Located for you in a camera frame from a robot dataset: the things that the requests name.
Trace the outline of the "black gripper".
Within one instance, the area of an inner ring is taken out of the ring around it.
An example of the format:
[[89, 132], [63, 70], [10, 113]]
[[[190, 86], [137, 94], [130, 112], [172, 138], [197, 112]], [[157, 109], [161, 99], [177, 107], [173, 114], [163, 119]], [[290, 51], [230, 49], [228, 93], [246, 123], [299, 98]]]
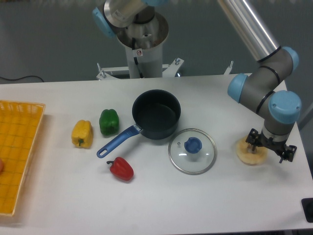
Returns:
[[286, 145], [288, 135], [274, 135], [270, 132], [262, 131], [261, 134], [252, 128], [246, 138], [246, 143], [250, 146], [251, 152], [256, 152], [257, 147], [265, 147], [272, 151], [279, 151], [280, 161], [293, 162], [297, 147]]

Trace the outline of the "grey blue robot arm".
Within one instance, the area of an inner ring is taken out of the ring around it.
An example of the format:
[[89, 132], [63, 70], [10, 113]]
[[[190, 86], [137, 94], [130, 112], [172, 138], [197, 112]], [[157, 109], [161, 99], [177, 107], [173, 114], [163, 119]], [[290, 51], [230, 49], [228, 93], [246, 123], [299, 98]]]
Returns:
[[[92, 12], [97, 26], [108, 36], [125, 31], [131, 23], [139, 20], [139, 13], [147, 6], [154, 7], [166, 0], [141, 0], [126, 4], [126, 0], [106, 0], [102, 10], [95, 8]], [[219, 0], [224, 13], [241, 36], [250, 50], [259, 68], [247, 76], [243, 73], [236, 75], [230, 82], [227, 94], [236, 102], [242, 104], [264, 119], [264, 126], [259, 134], [252, 129], [246, 142], [252, 147], [266, 147], [280, 156], [282, 161], [292, 162], [297, 147], [286, 145], [290, 132], [297, 121], [301, 99], [293, 92], [274, 89], [287, 78], [298, 66], [299, 57], [290, 47], [281, 47], [259, 17], [253, 6], [246, 0]], [[120, 143], [133, 134], [139, 134], [135, 127], [127, 129], [117, 137], [117, 142], [111, 141], [102, 147], [97, 156], [103, 158], [113, 151]]]

